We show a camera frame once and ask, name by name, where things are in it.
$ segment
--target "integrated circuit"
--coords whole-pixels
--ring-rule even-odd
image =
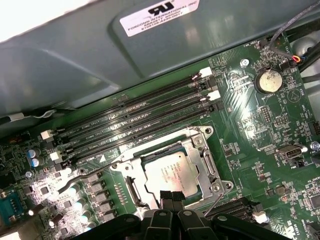
[[[41,189],[40,189],[40,191],[41,191],[41,193],[42,193],[42,195],[45,195],[45,194],[48,194],[49,193],[49,189],[45,186],[45,187],[42,187]]]
[[[311,197],[310,201],[314,209],[320,208],[320,195]]]
[[[30,195],[30,194],[33,193],[33,191],[34,190],[33,190],[33,188],[31,186],[26,186],[26,187],[23,188],[23,192],[24,192],[25,195]]]
[[[65,202],[63,203],[63,205],[64,205],[64,207],[65,207],[66,209],[68,209],[68,208],[71,208],[71,207],[72,207],[72,204],[71,204],[71,202],[70,202],[70,201],[65,201]]]

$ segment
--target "white label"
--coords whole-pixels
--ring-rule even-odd
[[[200,0],[166,0],[120,19],[128,37],[197,10]]]

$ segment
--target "black wire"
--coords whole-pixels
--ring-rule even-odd
[[[64,191],[68,190],[68,188],[70,188],[71,184],[73,184],[74,182],[77,182],[77,181],[79,181],[79,180],[81,180],[81,179],[90,178],[91,176],[93,176],[93,175],[95,175],[95,174],[98,174],[98,173],[100,173],[100,172],[102,172],[102,171],[110,168],[111,166],[116,165],[116,164],[119,164],[119,163],[121,163],[121,161],[115,161],[115,162],[109,163],[108,165],[105,165],[105,166],[103,166],[103,167],[101,167],[101,168],[99,168],[99,169],[97,169],[97,170],[95,170],[95,171],[92,171],[92,172],[90,172],[90,173],[88,173],[88,174],[86,174],[86,175],[76,176],[76,177],[70,179],[70,180],[65,184],[65,186],[63,186],[62,188],[60,188],[60,189],[58,190],[58,193],[59,193],[59,194],[62,194]]]
[[[303,82],[306,83],[312,83],[320,80],[320,73],[313,75],[313,76],[306,76],[302,78]]]
[[[308,57],[301,65],[298,66],[300,73],[314,64],[318,59],[320,59],[320,51],[314,53],[312,56]]]
[[[294,55],[291,53],[287,53],[285,51],[282,51],[280,49],[277,49],[275,46],[276,39],[287,29],[289,28],[293,23],[301,19],[304,15],[308,14],[310,11],[312,11],[314,8],[316,8],[318,5],[320,5],[320,1],[317,1],[316,3],[312,4],[302,12],[300,12],[298,15],[290,19],[287,23],[285,23],[282,27],[279,28],[278,31],[273,35],[273,37],[270,40],[270,50],[275,52],[276,54],[282,55],[286,58],[291,59]]]

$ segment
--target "connector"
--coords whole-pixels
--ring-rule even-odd
[[[303,153],[302,149],[295,145],[283,146],[278,148],[276,151],[286,159],[294,159],[300,157]]]

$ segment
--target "chip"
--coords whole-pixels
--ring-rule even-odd
[[[10,159],[13,159],[13,158],[14,158],[14,155],[13,155],[11,152],[9,152],[9,153],[6,153],[6,154],[4,155],[4,158],[5,158],[6,160],[10,160]]]
[[[269,197],[275,195],[275,192],[273,189],[268,189],[266,192],[268,193]]]
[[[42,195],[48,194],[49,193],[49,189],[45,186],[43,188],[40,189]]]
[[[34,190],[32,189],[31,186],[26,186],[23,188],[23,192],[25,193],[25,195],[30,195],[30,194],[32,194],[33,191]]]
[[[62,228],[62,229],[60,230],[60,232],[61,232],[62,235],[68,234],[68,230],[67,230],[66,228]]]
[[[320,195],[313,196],[310,200],[314,209],[320,208]]]
[[[71,204],[70,201],[65,201],[65,202],[63,203],[63,205],[64,205],[64,207],[65,207],[66,209],[72,207],[72,204]]]
[[[285,195],[286,194],[286,188],[284,186],[277,186],[275,188],[275,192],[276,194],[278,194],[279,196]]]

